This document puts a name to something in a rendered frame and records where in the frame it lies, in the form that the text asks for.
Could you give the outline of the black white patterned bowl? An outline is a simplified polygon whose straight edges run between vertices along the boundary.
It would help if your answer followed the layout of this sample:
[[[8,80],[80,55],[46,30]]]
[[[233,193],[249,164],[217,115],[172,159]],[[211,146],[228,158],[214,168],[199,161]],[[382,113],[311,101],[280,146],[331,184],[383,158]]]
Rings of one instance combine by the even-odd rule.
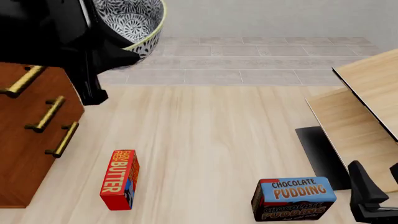
[[[103,46],[134,52],[140,61],[157,47],[166,17],[164,0],[92,0]]]

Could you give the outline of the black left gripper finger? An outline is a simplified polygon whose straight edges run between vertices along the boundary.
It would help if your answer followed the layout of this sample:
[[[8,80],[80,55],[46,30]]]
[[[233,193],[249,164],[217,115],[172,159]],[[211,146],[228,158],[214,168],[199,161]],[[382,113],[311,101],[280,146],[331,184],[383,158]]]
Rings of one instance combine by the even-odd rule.
[[[95,50],[95,74],[118,67],[134,65],[140,59],[140,56],[134,52],[115,46],[102,46],[102,48]]]
[[[63,68],[83,106],[99,105],[108,99],[107,92],[101,88],[97,78],[91,53],[73,50],[67,55]]]

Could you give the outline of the red butter box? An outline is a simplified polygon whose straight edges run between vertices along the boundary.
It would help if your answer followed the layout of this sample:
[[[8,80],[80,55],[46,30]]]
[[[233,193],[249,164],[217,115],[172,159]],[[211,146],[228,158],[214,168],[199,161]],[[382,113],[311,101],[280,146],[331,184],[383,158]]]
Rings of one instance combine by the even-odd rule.
[[[132,208],[139,169],[135,150],[113,152],[99,193],[109,210]]]

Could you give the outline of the wooden cabinet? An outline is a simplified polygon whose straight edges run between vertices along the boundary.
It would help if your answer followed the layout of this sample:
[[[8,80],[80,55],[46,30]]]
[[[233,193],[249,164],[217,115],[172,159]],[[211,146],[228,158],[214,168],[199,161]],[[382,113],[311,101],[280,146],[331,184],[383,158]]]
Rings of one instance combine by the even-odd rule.
[[[31,67],[0,62],[0,89],[10,87]],[[26,130],[40,121],[50,105],[46,100],[64,96],[65,102],[43,133]],[[17,98],[0,95],[0,208],[26,208],[57,159],[54,150],[66,131],[79,121],[84,107],[62,68],[47,67]]]

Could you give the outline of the pale wooden tray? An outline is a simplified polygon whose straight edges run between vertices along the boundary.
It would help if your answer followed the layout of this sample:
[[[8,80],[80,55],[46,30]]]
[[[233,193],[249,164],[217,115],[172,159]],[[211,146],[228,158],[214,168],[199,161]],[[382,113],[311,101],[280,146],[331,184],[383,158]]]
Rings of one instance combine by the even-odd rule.
[[[350,188],[348,166],[362,164],[385,193],[398,192],[398,49],[334,68],[343,88],[306,98],[318,126],[297,134],[316,175]]]

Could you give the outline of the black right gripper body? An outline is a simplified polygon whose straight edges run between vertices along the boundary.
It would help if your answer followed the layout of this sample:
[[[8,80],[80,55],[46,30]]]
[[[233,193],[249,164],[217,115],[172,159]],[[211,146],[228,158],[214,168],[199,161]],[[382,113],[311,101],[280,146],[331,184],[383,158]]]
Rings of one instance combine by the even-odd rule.
[[[398,224],[398,207],[380,207],[377,203],[358,203],[351,197],[350,209],[358,223]]]

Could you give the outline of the blue chocolate pudding box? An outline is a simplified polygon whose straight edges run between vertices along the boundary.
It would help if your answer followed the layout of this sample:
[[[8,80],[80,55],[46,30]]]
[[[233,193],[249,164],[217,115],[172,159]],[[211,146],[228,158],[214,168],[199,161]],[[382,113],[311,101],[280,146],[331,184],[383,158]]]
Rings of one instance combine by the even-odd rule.
[[[319,220],[335,203],[326,177],[260,179],[252,212],[257,222]]]

